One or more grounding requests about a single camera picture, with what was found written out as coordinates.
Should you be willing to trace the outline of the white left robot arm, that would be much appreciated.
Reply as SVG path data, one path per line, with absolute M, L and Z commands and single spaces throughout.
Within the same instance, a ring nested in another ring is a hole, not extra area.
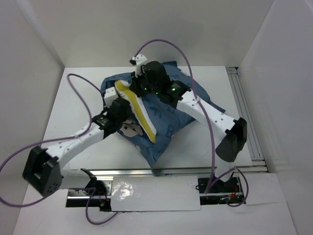
M 115 99 L 111 106 L 92 118 L 71 139 L 42 148 L 37 145 L 30 150 L 22 176 L 43 197 L 59 189 L 79 188 L 85 195 L 92 195 L 96 188 L 105 189 L 89 170 L 64 170 L 64 166 L 90 146 L 115 133 L 131 113 L 130 103 Z

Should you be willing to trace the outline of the blue cartoon print pillowcase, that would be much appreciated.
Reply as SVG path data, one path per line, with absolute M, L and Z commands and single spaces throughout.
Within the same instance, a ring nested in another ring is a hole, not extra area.
M 171 80 L 179 80 L 190 88 L 192 87 L 190 76 L 178 68 L 176 61 L 163 62 L 163 65 Z M 101 95 L 104 96 L 106 89 L 114 87 L 117 80 L 130 82 L 131 73 L 120 73 L 104 78 L 100 86 Z M 210 100 L 209 94 L 199 83 L 196 82 L 195 87 L 198 96 L 220 112 L 225 113 L 225 109 Z M 123 123 L 123 126 L 117 133 L 139 148 L 141 155 L 146 159 L 149 166 L 154 167 L 159 157 L 169 146 L 171 137 L 180 129 L 195 121 L 195 119 L 184 112 L 162 103 L 153 94 L 145 95 L 142 101 L 156 129 L 156 143 L 150 141 L 134 114 L 130 114 L 127 122 Z

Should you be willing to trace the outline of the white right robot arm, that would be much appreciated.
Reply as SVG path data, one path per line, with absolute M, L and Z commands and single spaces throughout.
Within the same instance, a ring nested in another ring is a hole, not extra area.
M 235 119 L 219 111 L 196 94 L 195 87 L 190 87 L 180 80 L 171 80 L 166 68 L 157 61 L 148 62 L 142 54 L 133 57 L 130 63 L 135 67 L 129 86 L 129 98 L 133 103 L 134 113 L 150 140 L 155 140 L 157 130 L 148 118 L 142 97 L 156 95 L 159 100 L 172 108 L 191 116 L 209 128 L 210 133 L 220 140 L 214 148 L 217 160 L 213 181 L 215 190 L 224 192 L 230 187 L 230 177 L 238 153 L 247 139 L 247 122 L 242 117 Z

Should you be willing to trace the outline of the white pillow with yellow edge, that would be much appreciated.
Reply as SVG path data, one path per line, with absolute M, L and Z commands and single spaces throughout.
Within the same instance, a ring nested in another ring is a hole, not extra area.
M 118 94 L 125 100 L 129 101 L 132 112 L 134 113 L 139 124 L 147 134 L 152 143 L 156 143 L 157 130 L 149 118 L 147 110 L 143 104 L 142 98 L 130 90 L 130 84 L 125 80 L 115 81 L 115 89 Z

